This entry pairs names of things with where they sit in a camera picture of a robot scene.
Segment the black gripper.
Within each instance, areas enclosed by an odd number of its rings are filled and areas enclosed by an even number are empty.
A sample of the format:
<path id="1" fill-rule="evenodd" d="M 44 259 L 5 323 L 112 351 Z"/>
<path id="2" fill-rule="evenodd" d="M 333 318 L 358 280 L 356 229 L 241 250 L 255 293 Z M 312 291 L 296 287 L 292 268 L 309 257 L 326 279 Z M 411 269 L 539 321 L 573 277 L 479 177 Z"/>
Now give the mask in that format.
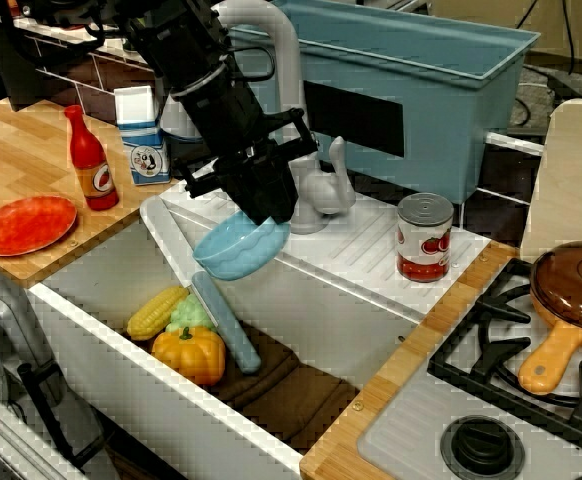
<path id="1" fill-rule="evenodd" d="M 178 67 L 170 73 L 171 95 L 191 118 L 215 170 L 186 176 L 187 190 L 200 196 L 222 189 L 256 225 L 290 221 L 298 194 L 289 163 L 317 149 L 303 119 L 291 107 L 266 114 L 237 67 Z"/>

